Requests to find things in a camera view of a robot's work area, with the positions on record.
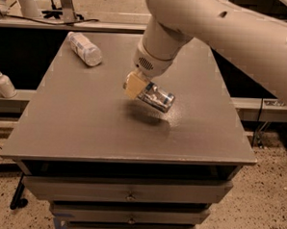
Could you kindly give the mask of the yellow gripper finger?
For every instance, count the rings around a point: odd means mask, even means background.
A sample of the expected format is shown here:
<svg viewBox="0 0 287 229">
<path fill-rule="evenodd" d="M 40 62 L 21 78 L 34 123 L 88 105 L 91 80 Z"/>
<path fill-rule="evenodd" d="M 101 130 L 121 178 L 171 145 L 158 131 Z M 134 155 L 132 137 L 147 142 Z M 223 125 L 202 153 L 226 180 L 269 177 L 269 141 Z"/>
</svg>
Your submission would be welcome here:
<svg viewBox="0 0 287 229">
<path fill-rule="evenodd" d="M 132 99 L 137 98 L 148 84 L 149 79 L 140 70 L 135 69 L 126 77 L 124 93 Z"/>
</svg>

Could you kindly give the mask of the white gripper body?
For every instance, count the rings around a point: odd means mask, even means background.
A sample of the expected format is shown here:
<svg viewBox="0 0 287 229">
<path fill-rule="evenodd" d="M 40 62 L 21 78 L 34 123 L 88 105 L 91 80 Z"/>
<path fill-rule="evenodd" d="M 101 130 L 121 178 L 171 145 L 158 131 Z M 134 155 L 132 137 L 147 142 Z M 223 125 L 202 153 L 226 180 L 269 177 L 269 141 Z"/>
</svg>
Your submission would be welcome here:
<svg viewBox="0 0 287 229">
<path fill-rule="evenodd" d="M 155 78 L 162 75 L 172 64 L 171 60 L 159 60 L 151 56 L 145 49 L 144 43 L 140 40 L 135 51 L 134 66 L 148 78 Z"/>
</svg>

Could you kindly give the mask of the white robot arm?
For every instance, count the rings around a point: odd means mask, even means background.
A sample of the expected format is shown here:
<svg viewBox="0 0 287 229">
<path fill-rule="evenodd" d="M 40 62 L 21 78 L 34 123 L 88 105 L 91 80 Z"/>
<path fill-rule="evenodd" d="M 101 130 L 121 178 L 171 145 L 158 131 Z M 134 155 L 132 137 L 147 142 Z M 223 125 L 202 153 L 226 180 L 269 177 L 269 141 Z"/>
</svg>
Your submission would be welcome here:
<svg viewBox="0 0 287 229">
<path fill-rule="evenodd" d="M 145 0 L 150 19 L 124 85 L 137 98 L 196 38 L 287 105 L 287 23 L 228 0 Z"/>
</svg>

